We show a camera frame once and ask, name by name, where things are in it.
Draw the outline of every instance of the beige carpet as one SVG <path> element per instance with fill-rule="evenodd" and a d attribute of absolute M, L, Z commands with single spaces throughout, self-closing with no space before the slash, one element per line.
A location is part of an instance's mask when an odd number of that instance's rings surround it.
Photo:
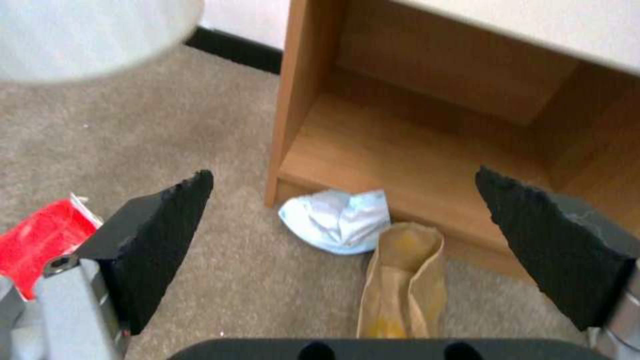
<path fill-rule="evenodd" d="M 75 192 L 108 218 L 196 169 L 214 193 L 193 245 L 128 359 L 209 338 L 350 337 L 368 256 L 326 254 L 262 205 L 278 77 L 181 47 L 81 85 L 0 85 L 0 231 Z M 445 335 L 584 336 L 538 290 L 447 265 Z"/>

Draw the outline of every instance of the wooden furniture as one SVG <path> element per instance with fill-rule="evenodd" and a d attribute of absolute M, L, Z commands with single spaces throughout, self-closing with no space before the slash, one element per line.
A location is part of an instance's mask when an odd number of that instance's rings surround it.
<path fill-rule="evenodd" d="M 486 165 L 640 236 L 640 47 L 617 58 L 508 26 L 388 0 L 292 0 L 266 204 L 383 188 L 392 216 L 437 226 L 448 254 L 527 277 L 475 188 Z"/>

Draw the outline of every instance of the paper bag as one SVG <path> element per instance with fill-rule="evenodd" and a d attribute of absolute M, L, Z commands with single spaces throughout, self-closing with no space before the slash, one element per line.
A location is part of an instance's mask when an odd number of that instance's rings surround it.
<path fill-rule="evenodd" d="M 400 223 L 380 234 L 362 293 L 359 338 L 440 335 L 447 302 L 443 249 L 444 237 L 432 227 Z"/>

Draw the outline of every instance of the wall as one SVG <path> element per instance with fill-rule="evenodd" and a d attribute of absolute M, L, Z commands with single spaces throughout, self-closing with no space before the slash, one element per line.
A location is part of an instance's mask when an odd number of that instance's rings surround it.
<path fill-rule="evenodd" d="M 284 48 L 290 0 L 205 0 L 200 25 Z"/>

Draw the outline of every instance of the black baseboard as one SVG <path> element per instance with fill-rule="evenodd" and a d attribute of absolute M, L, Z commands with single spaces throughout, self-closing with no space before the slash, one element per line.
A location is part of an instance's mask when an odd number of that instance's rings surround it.
<path fill-rule="evenodd" d="M 280 73 L 282 51 L 245 38 L 198 27 L 185 44 L 236 63 Z"/>

